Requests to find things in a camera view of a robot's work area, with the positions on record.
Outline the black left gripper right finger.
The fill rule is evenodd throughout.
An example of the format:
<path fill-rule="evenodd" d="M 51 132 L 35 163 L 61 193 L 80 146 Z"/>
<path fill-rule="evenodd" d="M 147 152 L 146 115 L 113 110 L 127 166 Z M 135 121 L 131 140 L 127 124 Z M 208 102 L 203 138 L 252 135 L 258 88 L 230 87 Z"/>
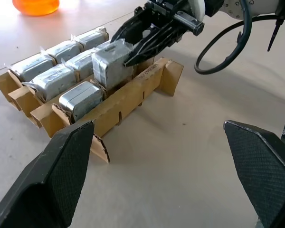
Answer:
<path fill-rule="evenodd" d="M 264 228 L 285 228 L 285 144 L 274 133 L 227 120 L 238 178 Z"/>

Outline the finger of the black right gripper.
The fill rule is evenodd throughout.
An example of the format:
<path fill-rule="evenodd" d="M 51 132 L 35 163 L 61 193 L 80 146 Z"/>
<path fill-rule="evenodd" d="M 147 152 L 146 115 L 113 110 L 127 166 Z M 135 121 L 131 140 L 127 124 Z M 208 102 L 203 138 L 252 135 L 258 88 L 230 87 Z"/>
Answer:
<path fill-rule="evenodd" d="M 143 32 L 151 25 L 151 16 L 133 16 L 127 20 L 112 36 L 110 43 L 124 39 L 126 43 L 143 45 Z"/>
<path fill-rule="evenodd" d="M 134 45 L 134 49 L 124 61 L 126 67 L 142 63 L 161 53 L 166 47 L 178 42 L 183 35 L 180 26 L 167 25 L 161 29 L 152 29 L 151 33 Z"/>

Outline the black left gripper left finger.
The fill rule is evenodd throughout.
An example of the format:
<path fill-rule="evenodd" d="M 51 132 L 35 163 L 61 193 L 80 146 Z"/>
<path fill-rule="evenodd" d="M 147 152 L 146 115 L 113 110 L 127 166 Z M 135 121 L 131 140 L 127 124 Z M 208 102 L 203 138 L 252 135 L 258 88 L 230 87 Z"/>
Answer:
<path fill-rule="evenodd" d="M 0 228 L 68 228 L 85 182 L 92 121 L 56 132 L 0 202 Z"/>

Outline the brown cardboard divider tray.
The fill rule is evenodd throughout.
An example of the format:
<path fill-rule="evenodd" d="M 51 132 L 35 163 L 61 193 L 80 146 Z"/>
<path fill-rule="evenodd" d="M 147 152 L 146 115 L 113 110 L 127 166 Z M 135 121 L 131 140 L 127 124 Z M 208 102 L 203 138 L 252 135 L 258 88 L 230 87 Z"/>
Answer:
<path fill-rule="evenodd" d="M 134 75 L 110 91 L 103 90 L 104 101 L 82 119 L 95 124 L 91 152 L 110 162 L 107 148 L 102 140 L 108 131 L 141 106 L 154 90 L 159 89 L 168 96 L 174 96 L 183 65 L 166 58 L 154 61 L 153 58 L 134 68 Z M 49 137 L 74 123 L 71 113 L 58 105 L 58 97 L 44 103 L 36 92 L 22 86 L 10 71 L 0 75 L 0 91 L 6 100 L 38 128 L 44 128 Z"/>

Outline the orange translucent container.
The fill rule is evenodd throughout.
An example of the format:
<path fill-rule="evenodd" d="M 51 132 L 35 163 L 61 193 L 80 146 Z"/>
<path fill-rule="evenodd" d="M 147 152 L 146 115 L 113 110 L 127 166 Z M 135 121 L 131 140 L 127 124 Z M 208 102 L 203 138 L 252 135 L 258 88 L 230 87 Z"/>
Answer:
<path fill-rule="evenodd" d="M 12 0 L 14 7 L 26 16 L 45 16 L 55 12 L 59 0 Z"/>

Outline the black zip tie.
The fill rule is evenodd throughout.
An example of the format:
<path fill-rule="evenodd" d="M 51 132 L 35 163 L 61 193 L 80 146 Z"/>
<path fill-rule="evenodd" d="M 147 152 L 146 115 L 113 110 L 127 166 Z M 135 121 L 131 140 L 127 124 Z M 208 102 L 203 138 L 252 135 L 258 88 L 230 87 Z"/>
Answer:
<path fill-rule="evenodd" d="M 271 36 L 271 39 L 270 39 L 270 42 L 269 42 L 269 45 L 268 45 L 268 48 L 267 48 L 267 52 L 269 52 L 271 50 L 271 47 L 273 45 L 273 42 L 278 34 L 278 31 L 280 29 L 280 27 L 282 26 L 282 24 L 284 23 L 284 20 L 285 20 L 285 16 L 280 16 L 277 20 L 276 20 L 276 23 L 275 23 L 275 29 L 273 31 L 273 34 Z"/>

